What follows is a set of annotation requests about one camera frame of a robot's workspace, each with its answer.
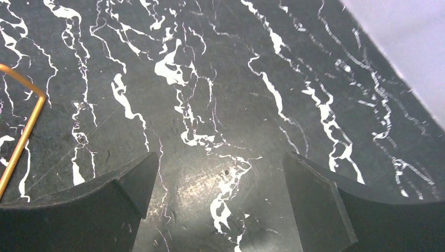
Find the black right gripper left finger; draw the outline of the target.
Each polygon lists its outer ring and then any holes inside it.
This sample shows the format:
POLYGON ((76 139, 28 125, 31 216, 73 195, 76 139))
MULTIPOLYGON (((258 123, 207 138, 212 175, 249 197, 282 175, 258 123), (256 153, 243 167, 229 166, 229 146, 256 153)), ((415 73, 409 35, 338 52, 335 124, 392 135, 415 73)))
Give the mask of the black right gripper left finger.
POLYGON ((131 251, 158 172, 150 152, 31 202, 1 205, 1 251, 131 251))

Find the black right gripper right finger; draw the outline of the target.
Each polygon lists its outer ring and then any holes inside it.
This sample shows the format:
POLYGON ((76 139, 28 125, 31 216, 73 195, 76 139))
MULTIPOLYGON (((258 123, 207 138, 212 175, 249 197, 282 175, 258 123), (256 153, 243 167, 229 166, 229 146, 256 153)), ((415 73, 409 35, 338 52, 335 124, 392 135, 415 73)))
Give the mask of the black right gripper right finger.
POLYGON ((303 251, 444 251, 444 201, 392 197, 295 152, 283 170, 303 251))

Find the gold wire glass rack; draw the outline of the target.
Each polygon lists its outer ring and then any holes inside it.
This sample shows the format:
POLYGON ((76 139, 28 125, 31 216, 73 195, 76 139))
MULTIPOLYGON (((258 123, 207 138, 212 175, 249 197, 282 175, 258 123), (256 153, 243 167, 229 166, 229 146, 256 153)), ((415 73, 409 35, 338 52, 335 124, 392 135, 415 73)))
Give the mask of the gold wire glass rack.
POLYGON ((13 154, 11 158, 8 161, 8 165, 1 177, 1 198, 3 197, 3 194, 7 188, 8 182, 13 175, 15 166, 18 163, 18 160, 20 158, 20 155, 25 147, 26 142, 29 139, 29 136, 35 126, 35 123, 37 122, 37 119, 41 113, 41 110, 46 102, 46 95, 45 93, 39 89, 36 85, 34 85, 32 82, 27 80, 24 76, 20 75, 18 72, 10 68, 9 66, 6 66, 4 64, 1 64, 1 71, 6 73, 7 75, 11 76, 18 82, 20 82, 23 86, 34 92, 38 96, 37 103, 27 120, 27 124, 18 140, 18 143, 13 151, 13 154))

